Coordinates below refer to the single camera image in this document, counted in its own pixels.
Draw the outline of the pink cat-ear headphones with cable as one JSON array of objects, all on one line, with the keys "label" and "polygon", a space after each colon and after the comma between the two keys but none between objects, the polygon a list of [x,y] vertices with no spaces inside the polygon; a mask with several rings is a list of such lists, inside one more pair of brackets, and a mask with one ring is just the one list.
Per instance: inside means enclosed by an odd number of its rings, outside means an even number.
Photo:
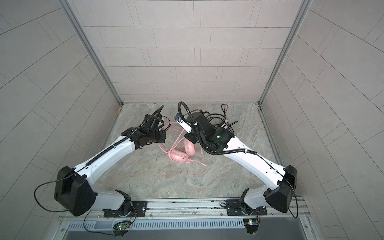
[{"label": "pink cat-ear headphones with cable", "polygon": [[174,142],[170,149],[167,149],[163,144],[159,144],[160,149],[166,153],[169,159],[173,162],[181,164],[196,162],[203,165],[204,167],[207,167],[207,165],[192,159],[192,157],[194,157],[197,152],[196,145],[183,136],[185,133],[187,133],[185,130],[172,127],[172,125],[176,123],[177,122],[170,122],[166,125],[166,127],[170,127],[170,130],[175,130],[180,133],[177,140]]}]

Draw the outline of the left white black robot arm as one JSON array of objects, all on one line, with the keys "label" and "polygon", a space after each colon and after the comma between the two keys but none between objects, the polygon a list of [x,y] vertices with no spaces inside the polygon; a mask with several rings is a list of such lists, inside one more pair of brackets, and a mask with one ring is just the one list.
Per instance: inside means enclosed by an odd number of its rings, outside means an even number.
[{"label": "left white black robot arm", "polygon": [[73,216],[101,209],[105,217],[125,217],[132,213],[131,197],[121,190],[96,192],[95,182],[114,164],[135,150],[152,143],[164,143],[166,127],[160,112],[146,115],[137,128],[129,128],[91,159],[59,170],[54,199]]}]

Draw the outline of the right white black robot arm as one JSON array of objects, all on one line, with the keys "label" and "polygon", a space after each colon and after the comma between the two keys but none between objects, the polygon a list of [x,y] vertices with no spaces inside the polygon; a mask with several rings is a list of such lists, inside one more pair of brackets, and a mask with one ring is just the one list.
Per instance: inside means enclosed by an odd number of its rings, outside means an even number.
[{"label": "right white black robot arm", "polygon": [[185,137],[198,142],[210,155],[225,156],[256,175],[264,186],[246,189],[242,193],[237,208],[251,215],[257,208],[270,206],[287,213],[297,184],[297,169],[291,165],[283,167],[264,158],[247,147],[229,129],[211,124],[203,113],[190,114],[188,118],[176,116],[176,121],[186,130]]}]

